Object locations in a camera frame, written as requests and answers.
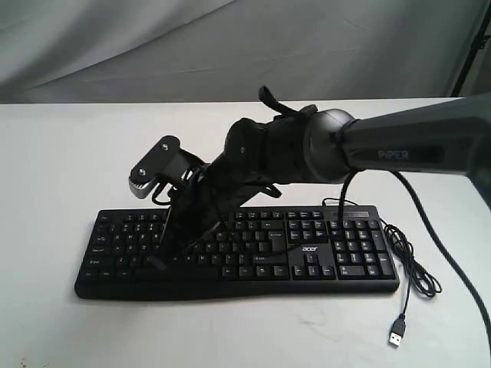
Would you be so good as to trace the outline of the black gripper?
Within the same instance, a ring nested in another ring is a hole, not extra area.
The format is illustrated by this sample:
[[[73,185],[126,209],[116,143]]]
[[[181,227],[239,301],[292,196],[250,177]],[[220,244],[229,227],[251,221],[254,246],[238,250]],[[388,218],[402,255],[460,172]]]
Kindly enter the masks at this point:
[[[253,196],[260,192],[272,198],[282,195],[271,182],[249,178],[243,169],[223,153],[208,166],[196,168],[185,188],[172,197],[158,248],[149,263],[166,271],[167,245],[186,245],[181,254],[192,254],[205,243],[214,242],[218,232],[226,232],[226,216]]]

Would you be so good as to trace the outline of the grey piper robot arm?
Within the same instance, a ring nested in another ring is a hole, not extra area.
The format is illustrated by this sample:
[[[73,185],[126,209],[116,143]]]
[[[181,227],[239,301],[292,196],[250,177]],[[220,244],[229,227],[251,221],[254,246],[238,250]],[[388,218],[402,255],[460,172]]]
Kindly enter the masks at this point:
[[[277,185],[338,184],[365,170],[462,175],[488,202],[489,95],[366,119],[309,106],[268,123],[235,122],[223,151],[172,196],[152,264],[166,270],[253,196],[278,196]]]

